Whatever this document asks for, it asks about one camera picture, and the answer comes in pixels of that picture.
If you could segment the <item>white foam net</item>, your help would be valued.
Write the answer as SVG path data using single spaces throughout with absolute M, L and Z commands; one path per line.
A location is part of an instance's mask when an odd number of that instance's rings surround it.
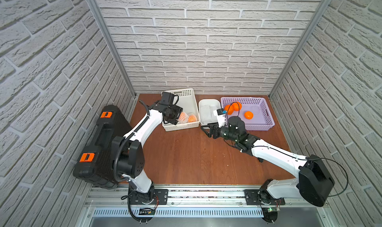
M 203 105 L 200 107 L 201 123 L 206 125 L 208 123 L 217 122 L 216 116 L 213 114 L 218 107 L 214 105 Z

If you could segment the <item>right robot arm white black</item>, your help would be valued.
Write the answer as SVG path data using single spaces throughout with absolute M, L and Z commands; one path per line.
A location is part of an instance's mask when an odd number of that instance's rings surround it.
M 321 158 L 294 154 L 271 145 L 250 134 L 237 116 L 230 117 L 227 125 L 215 122 L 202 125 L 201 129 L 208 137 L 229 140 L 231 147 L 240 152 L 259 161 L 268 161 L 294 176 L 287 180 L 266 180 L 257 193 L 258 201 L 263 205 L 283 198 L 303 198 L 316 207 L 322 207 L 335 185 Z

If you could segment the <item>bare orange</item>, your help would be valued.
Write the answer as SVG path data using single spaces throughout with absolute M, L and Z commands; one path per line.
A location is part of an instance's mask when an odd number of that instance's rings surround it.
M 240 102 L 233 102 L 231 105 L 235 112 L 238 112 L 242 108 L 242 104 Z
M 251 111 L 246 111 L 244 113 L 244 118 L 245 119 L 251 120 L 253 117 L 254 117 L 254 114 Z
M 231 115 L 231 114 L 233 114 L 233 112 L 235 111 L 235 109 L 234 109 L 234 105 L 233 105 L 233 104 L 231 104 L 231 105 L 226 105 L 226 106 L 224 107 L 224 110 L 226 111 L 226 113 L 227 113 L 228 115 Z

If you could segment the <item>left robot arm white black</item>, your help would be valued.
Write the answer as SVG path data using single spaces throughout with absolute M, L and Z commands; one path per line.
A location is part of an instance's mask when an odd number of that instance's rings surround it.
M 163 92 L 161 99 L 150 106 L 139 101 L 145 108 L 146 114 L 142 120 L 123 137 L 115 137 L 112 141 L 114 158 L 112 162 L 113 177 L 119 183 L 129 181 L 132 188 L 142 194 L 153 190 L 153 182 L 144 172 L 145 157 L 143 146 L 161 124 L 177 124 L 183 108 L 177 105 L 179 95 Z

